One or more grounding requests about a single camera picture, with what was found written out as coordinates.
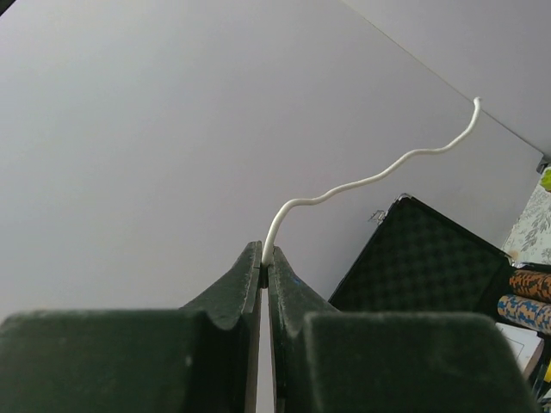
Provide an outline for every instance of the blue patterned object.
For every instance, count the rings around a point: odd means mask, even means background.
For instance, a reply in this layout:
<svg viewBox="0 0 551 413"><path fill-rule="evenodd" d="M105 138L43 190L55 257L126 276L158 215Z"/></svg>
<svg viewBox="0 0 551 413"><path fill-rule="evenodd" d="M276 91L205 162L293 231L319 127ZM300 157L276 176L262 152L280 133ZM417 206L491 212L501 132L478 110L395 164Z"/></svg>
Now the blue patterned object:
<svg viewBox="0 0 551 413"><path fill-rule="evenodd" d="M498 302L498 314L515 324L551 334L551 305L508 294Z"/></svg>

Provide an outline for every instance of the white wire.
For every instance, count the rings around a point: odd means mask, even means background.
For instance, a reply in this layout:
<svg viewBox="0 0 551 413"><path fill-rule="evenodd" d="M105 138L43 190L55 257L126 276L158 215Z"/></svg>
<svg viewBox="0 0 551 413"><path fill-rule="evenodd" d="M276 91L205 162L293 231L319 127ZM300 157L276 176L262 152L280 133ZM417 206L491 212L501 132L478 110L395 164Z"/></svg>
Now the white wire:
<svg viewBox="0 0 551 413"><path fill-rule="evenodd" d="M417 155L437 155L437 154L449 151L451 148L459 144L465 137L467 137L473 131L474 125L476 124L476 121L479 119L479 115L480 115L480 98L476 97L474 98L473 117L471 118L471 121L468 124L467 129L465 129L461 135L459 135L457 138L452 140L446 146L442 148L437 148L437 149L416 149L413 151L409 151L406 154L402 155L400 159L398 159L388 168L383 170L380 174L362 179L361 181L345 183L344 185L340 185L336 188L333 188L330 191L327 191L325 194L319 196L318 198L311 198L311 199L299 198L296 200L287 201L285 205L283 205L282 208L279 210L277 215L274 217L274 220L272 221L272 225L269 227L268 236L266 237L266 241L264 242L264 248L262 253L263 267L269 266L274 260L274 241L276 240L276 235L277 235L277 232L279 231L279 227L281 226L283 219L285 219L285 217L287 216L288 212L291 209L301 205L318 205L321 202L330 199L333 195L339 194L344 191L348 191L349 189L359 188L364 185L377 182L380 179L384 178L385 176L388 176L389 174L394 172L401 164L403 164L410 157L415 157Z"/></svg>

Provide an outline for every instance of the dark green foam pad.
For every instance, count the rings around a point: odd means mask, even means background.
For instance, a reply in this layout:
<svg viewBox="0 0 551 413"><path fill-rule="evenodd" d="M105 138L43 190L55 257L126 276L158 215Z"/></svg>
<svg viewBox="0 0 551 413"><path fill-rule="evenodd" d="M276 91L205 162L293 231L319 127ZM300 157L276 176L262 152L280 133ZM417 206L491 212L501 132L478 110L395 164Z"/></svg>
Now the dark green foam pad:
<svg viewBox="0 0 551 413"><path fill-rule="evenodd" d="M260 243L247 245L181 310L9 318L0 413L254 411L260 255Z"/></svg>
<svg viewBox="0 0 551 413"><path fill-rule="evenodd" d="M268 276L278 413L538 411L489 317L339 312L278 248Z"/></svg>

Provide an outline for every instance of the case lid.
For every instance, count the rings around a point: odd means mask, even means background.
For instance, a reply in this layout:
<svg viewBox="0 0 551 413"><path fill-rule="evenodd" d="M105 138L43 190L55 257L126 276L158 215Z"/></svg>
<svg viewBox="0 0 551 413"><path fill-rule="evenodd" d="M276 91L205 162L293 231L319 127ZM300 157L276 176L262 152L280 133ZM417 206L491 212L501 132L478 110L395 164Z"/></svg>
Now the case lid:
<svg viewBox="0 0 551 413"><path fill-rule="evenodd" d="M513 269L503 251L402 195L330 303L341 311L476 311L498 319Z"/></svg>

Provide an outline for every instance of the white wall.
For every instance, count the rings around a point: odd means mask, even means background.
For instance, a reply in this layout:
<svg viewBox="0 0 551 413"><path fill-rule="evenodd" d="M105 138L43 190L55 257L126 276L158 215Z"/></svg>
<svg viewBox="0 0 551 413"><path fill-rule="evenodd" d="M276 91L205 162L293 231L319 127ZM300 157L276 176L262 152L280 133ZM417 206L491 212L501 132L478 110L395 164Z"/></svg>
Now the white wall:
<svg viewBox="0 0 551 413"><path fill-rule="evenodd" d="M472 113L332 0L25 0L0 61L0 317L181 305L287 199L445 145ZM483 114L454 151L292 211L277 243L325 297L403 192L501 244L540 157Z"/></svg>
<svg viewBox="0 0 551 413"><path fill-rule="evenodd" d="M551 157L551 2L344 0Z"/></svg>

